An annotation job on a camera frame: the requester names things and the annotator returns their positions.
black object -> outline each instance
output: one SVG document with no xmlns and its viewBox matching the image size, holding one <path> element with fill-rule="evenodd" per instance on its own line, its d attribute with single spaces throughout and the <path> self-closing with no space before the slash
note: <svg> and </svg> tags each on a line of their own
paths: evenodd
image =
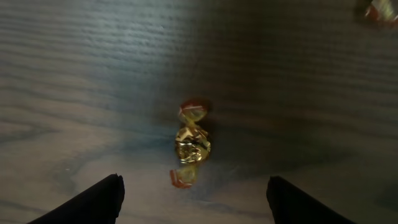
<svg viewBox="0 0 398 224">
<path fill-rule="evenodd" d="M 114 224 L 123 200 L 122 176 L 109 175 L 29 224 Z"/>
<path fill-rule="evenodd" d="M 281 177 L 271 177 L 267 199 L 275 224 L 353 224 Z"/>
</svg>

dark wooden surface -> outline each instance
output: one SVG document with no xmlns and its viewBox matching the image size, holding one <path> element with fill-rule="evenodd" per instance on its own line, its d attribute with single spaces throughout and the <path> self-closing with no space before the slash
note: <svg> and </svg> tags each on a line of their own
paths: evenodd
<svg viewBox="0 0 398 224">
<path fill-rule="evenodd" d="M 359 223 L 398 222 L 398 33 L 354 0 L 0 1 L 0 223 L 108 174 L 118 223 L 272 223 L 279 174 Z M 171 186 L 179 104 L 213 154 Z"/>
</svg>

wooden table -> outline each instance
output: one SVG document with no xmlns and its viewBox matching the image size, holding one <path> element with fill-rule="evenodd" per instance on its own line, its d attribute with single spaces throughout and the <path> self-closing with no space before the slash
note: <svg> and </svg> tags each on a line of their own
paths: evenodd
<svg viewBox="0 0 398 224">
<path fill-rule="evenodd" d="M 124 223 L 273 223 L 281 175 L 358 223 L 398 222 L 398 33 L 354 0 L 0 1 L 0 223 L 109 174 Z M 175 189 L 178 106 L 213 154 Z"/>
</svg>

wrapped candy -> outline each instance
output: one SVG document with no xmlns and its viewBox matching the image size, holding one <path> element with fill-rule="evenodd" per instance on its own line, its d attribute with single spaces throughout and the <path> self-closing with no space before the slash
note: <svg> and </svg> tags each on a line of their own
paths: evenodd
<svg viewBox="0 0 398 224">
<path fill-rule="evenodd" d="M 211 149 L 209 134 L 196 122 L 202 120 L 209 107 L 203 100 L 188 100 L 180 107 L 178 117 L 185 124 L 175 137 L 175 150 L 182 168 L 171 170 L 172 184 L 187 189 L 197 179 L 197 165 L 205 161 Z"/>
<path fill-rule="evenodd" d="M 398 15 L 390 0 L 373 0 L 365 17 L 384 26 L 398 25 Z"/>
</svg>

gold candy wrapper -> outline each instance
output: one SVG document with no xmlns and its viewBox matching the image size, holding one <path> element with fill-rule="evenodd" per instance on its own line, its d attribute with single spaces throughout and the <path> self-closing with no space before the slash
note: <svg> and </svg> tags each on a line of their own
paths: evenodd
<svg viewBox="0 0 398 224">
<path fill-rule="evenodd" d="M 373 0 L 365 17 L 382 26 L 398 26 L 398 15 L 390 0 Z"/>
<path fill-rule="evenodd" d="M 196 122 L 208 113 L 208 106 L 202 100 L 188 100 L 180 107 L 178 117 L 185 124 L 175 137 L 175 150 L 182 168 L 171 170 L 172 184 L 188 189 L 197 179 L 197 165 L 205 161 L 211 149 L 209 134 Z"/>
</svg>

